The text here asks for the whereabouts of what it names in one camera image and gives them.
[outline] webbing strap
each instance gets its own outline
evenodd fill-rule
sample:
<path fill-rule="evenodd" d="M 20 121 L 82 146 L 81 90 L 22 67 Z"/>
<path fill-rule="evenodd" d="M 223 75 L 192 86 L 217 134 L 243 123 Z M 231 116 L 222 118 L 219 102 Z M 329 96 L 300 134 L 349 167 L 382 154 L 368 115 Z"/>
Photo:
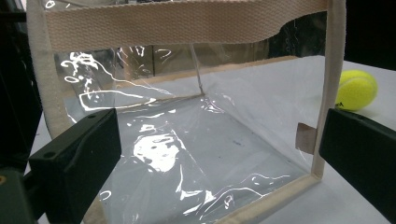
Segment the webbing strap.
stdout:
<path fill-rule="evenodd" d="M 253 43 L 327 10 L 327 0 L 243 0 L 83 7 L 46 12 L 54 51 L 186 43 Z"/>

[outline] tennis ball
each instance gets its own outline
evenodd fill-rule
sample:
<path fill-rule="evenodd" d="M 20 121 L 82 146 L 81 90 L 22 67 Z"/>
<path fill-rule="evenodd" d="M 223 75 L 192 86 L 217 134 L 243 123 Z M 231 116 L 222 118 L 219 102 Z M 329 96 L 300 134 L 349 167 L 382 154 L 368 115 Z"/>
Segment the tennis ball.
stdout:
<path fill-rule="evenodd" d="M 369 105 L 377 93 L 375 78 L 361 70 L 346 70 L 341 73 L 335 106 L 356 111 Z"/>

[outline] dark background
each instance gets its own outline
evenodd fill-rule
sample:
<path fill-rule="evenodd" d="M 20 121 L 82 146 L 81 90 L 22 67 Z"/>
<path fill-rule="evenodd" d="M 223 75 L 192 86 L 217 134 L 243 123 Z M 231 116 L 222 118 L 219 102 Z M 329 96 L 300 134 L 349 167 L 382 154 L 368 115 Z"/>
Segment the dark background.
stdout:
<path fill-rule="evenodd" d="M 18 11 L 11 3 L 0 0 L 0 168 L 23 172 L 42 109 L 27 35 L 15 26 L 23 16 L 8 14 Z M 346 6 L 345 60 L 396 71 L 396 1 Z"/>

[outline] white surface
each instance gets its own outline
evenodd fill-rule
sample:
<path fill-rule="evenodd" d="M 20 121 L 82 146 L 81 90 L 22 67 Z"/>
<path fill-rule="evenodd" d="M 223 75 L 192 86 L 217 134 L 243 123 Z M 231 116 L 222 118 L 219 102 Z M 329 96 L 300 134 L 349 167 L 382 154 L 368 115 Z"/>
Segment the white surface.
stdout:
<path fill-rule="evenodd" d="M 396 112 L 396 72 L 345 62 L 344 69 L 362 69 L 375 76 L 379 91 L 375 101 L 359 113 L 396 130 L 392 115 Z M 50 141 L 42 118 L 33 151 Z M 265 219 L 262 223 L 389 223 L 330 165 L 326 165 L 323 180 L 306 193 Z"/>

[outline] transparent vinyl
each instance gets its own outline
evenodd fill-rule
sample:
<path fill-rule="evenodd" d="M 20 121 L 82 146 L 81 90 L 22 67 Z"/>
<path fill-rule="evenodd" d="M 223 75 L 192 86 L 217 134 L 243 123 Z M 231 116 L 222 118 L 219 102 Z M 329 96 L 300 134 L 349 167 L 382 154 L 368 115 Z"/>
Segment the transparent vinyl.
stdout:
<path fill-rule="evenodd" d="M 56 53 L 71 123 L 118 109 L 122 154 L 99 192 L 108 223 L 214 223 L 309 174 L 294 141 L 299 122 L 317 125 L 325 31 L 323 12 L 258 43 Z"/>

